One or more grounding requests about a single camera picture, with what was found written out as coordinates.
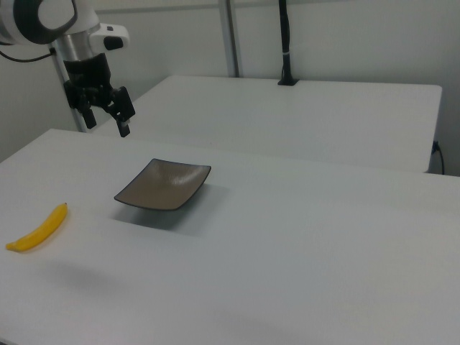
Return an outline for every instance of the yellow banana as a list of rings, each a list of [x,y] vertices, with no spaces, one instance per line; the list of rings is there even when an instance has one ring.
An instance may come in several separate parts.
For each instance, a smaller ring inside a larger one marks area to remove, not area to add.
[[[56,207],[42,225],[17,241],[8,243],[6,248],[15,252],[23,252],[37,246],[59,227],[65,216],[67,216],[67,203]]]

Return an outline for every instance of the black cable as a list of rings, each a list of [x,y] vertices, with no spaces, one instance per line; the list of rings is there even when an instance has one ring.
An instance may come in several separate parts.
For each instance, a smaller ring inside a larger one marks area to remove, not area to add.
[[[444,170],[444,157],[443,157],[443,152],[441,151],[441,148],[438,145],[438,151],[439,151],[439,156],[441,157],[441,167],[443,170],[443,175],[446,174],[446,171]]]
[[[443,156],[443,152],[441,151],[441,147],[439,146],[439,142],[433,142],[433,147],[431,148],[431,154],[434,155],[436,151],[439,151],[439,157],[441,158],[442,174],[445,175],[446,171],[444,168],[444,156]]]
[[[46,58],[48,58],[50,56],[53,56],[54,54],[55,54],[55,51],[54,51],[54,49],[52,49],[52,50],[50,50],[49,54],[42,55],[42,56],[39,56],[39,57],[34,57],[33,59],[22,60],[22,59],[16,59],[15,57],[8,56],[4,52],[0,51],[1,56],[3,56],[7,60],[14,61],[16,63],[34,63],[35,61],[40,61],[40,60],[46,59]]]

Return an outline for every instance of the brown ceramic plate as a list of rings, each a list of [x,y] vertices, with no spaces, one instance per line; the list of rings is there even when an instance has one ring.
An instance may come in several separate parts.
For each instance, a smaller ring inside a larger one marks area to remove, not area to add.
[[[152,160],[115,200],[150,210],[174,211],[204,184],[211,167]]]

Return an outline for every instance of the wall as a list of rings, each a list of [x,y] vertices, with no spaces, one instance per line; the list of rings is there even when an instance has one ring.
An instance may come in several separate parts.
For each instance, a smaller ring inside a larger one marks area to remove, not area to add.
[[[293,74],[302,79],[443,87],[436,139],[460,175],[460,1],[289,1]],[[279,78],[277,1],[234,0],[239,69]],[[438,157],[431,171],[439,171]]]
[[[16,58],[46,54],[45,47],[1,47]],[[51,58],[13,63],[0,57],[0,162],[48,129],[76,130]]]
[[[162,6],[158,1],[143,2],[151,6],[138,9],[130,4],[133,9],[119,11],[126,3],[97,3],[98,8],[109,8],[98,11],[101,22],[124,25],[131,37],[127,49],[108,54],[114,85],[126,86],[136,99],[169,75],[234,73],[219,1],[198,1],[193,6],[176,6],[177,1],[171,0],[162,1]]]

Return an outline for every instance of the white tabletop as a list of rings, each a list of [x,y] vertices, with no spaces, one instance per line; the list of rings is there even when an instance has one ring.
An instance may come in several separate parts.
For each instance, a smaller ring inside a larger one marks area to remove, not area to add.
[[[439,86],[169,77],[134,102],[134,139],[425,172]],[[119,136],[108,121],[94,131]]]
[[[152,158],[212,166],[176,212],[117,203]],[[18,345],[458,344],[460,182],[422,173],[50,131],[0,164]]]

